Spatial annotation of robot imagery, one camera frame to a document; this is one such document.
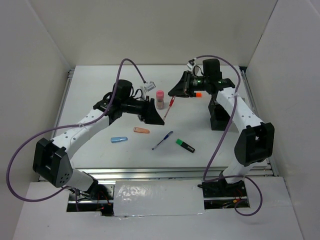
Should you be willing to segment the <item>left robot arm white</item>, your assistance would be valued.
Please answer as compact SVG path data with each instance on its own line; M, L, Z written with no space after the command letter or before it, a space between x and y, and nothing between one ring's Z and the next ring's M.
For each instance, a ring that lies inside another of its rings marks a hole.
M56 188L75 188L88 200L97 197L101 185L90 174L73 168L71 159L75 153L124 113L137 115L148 125L165 124L154 98L138 100L131 95L132 88L130 81L120 79L75 127L50 140L40 139L35 146L33 171Z

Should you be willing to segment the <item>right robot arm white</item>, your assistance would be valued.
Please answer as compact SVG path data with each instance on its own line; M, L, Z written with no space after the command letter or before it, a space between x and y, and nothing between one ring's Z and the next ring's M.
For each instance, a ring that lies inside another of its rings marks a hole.
M238 94L241 80L237 83L223 78L221 57L203 56L202 73L197 75L196 58L188 61L179 82L168 92L170 97L193 98L197 92L205 91L211 96L209 111L213 131L222 131L219 149L232 124L239 137L234 146L234 159L218 177L218 190L230 196L247 173L258 163L273 154L275 128L263 122Z

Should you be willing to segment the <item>red pen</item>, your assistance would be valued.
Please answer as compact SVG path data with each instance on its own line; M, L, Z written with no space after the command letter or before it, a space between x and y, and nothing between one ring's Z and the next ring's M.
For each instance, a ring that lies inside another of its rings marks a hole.
M176 98L176 97L173 96L173 97L171 98L170 102L169 102L168 109L167 109L167 111L166 111L166 113L165 113L165 115L164 115L164 117L163 117L163 120L164 120L164 121L165 121L165 119L166 119L166 117L167 117L167 115L168 115L168 113L169 113L169 111L170 111L170 109L171 109L174 101L175 101L175 98Z

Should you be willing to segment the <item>blue pen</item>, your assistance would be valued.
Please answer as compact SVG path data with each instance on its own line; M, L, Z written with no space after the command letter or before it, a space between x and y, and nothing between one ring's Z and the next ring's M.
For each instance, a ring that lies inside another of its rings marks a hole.
M173 131L170 131L169 133L167 133L164 136L164 138L152 148L152 150L155 150L163 141L165 141L172 134L173 134Z

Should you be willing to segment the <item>green capped black highlighter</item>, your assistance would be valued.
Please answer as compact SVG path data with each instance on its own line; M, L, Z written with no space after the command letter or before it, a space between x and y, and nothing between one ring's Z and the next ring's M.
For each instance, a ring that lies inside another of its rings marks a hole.
M187 144L186 142L184 142L183 140L181 140L179 138L176 140L176 143L191 153L195 152L195 149L192 146L190 146L189 144Z

